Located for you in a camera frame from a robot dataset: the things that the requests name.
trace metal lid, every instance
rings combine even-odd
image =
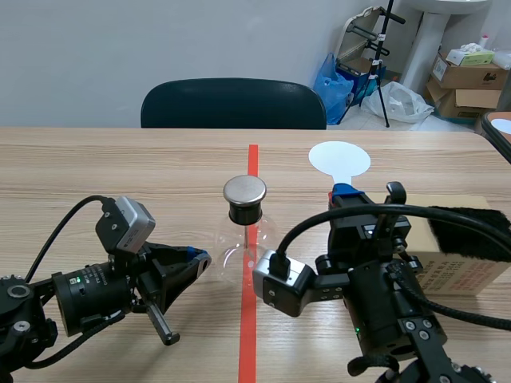
[[[265,195],[266,184],[254,176],[237,176],[224,186],[224,198],[237,207],[250,207],[261,203]]]

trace tripod stand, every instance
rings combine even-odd
[[[362,88],[358,91],[358,93],[354,97],[354,100],[357,100],[358,97],[360,96],[360,93],[362,94],[362,98],[360,99],[360,103],[358,104],[358,106],[361,107],[362,101],[363,101],[364,97],[366,96],[367,90],[369,88],[370,81],[376,80],[376,86],[378,88],[380,101],[382,102],[383,115],[385,116],[385,122],[386,122],[387,128],[390,127],[390,124],[389,124],[389,119],[386,115],[385,103],[383,102],[382,78],[381,78],[383,61],[380,57],[382,56],[382,54],[388,55],[388,51],[383,48],[383,42],[385,41],[385,38],[386,38],[386,30],[389,25],[389,20],[392,19],[392,20],[398,22],[399,24],[404,24],[406,22],[403,18],[400,18],[399,16],[396,16],[395,14],[391,13],[393,5],[394,5],[394,0],[389,0],[389,5],[388,5],[387,9],[386,10],[383,8],[380,9],[381,14],[385,16],[385,19],[383,21],[382,32],[380,34],[378,34],[378,44],[375,45],[370,39],[368,39],[368,41],[367,41],[367,47],[372,48],[372,49],[375,48],[376,54],[374,55],[374,60],[370,67],[369,76],[367,77],[366,81],[364,82],[364,85],[362,86]],[[367,31],[363,31],[363,32],[366,32],[366,34],[361,34],[355,28],[352,30],[352,32],[359,34],[363,37],[365,37],[368,34],[371,34],[371,33],[367,33]],[[344,112],[343,116],[341,117],[339,123],[341,123],[343,121],[344,117],[347,115],[348,111],[351,109],[351,107],[353,105],[354,105],[354,102],[351,102],[347,106],[346,111]]]

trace black brush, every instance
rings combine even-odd
[[[511,235],[511,230],[509,229],[511,222],[501,211],[473,209],[470,207],[432,207],[479,219],[497,230]],[[459,254],[466,258],[511,263],[511,256],[484,235],[449,223],[433,221],[431,219],[428,219],[428,221],[434,236],[437,238],[441,252],[445,254]]]

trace glass bottle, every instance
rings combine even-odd
[[[213,256],[225,281],[241,284],[264,252],[279,245],[277,227],[261,207],[265,195],[266,184],[259,177],[237,176],[224,186],[229,213],[217,229]]]

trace chair backrest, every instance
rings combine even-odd
[[[158,85],[144,99],[142,128],[326,129],[325,108],[307,86],[249,78]]]

